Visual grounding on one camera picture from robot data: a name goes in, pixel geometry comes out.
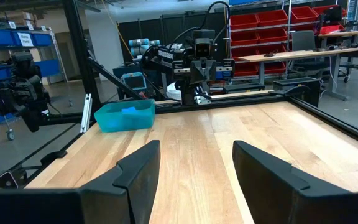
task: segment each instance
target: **wooden tabletop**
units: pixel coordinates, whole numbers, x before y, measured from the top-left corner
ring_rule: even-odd
[[[27,188],[79,187],[154,139],[161,162],[150,223],[253,223],[232,162],[235,140],[358,191],[358,141],[288,102],[159,114],[137,131],[102,133],[95,124]]]
[[[327,37],[349,37],[352,35],[358,35],[358,31],[348,31],[348,32],[337,32],[333,34],[320,34],[318,37],[327,38]]]
[[[327,50],[322,52],[315,52],[312,50],[297,50],[292,52],[277,53],[273,57],[264,57],[264,55],[251,55],[251,56],[239,57],[239,59],[245,60],[247,62],[268,62],[268,61],[276,61],[276,60],[294,60],[303,57],[320,57],[324,55],[334,55],[334,54],[342,54],[342,53],[356,52],[356,51],[358,51],[358,48],[336,49],[336,50]]]

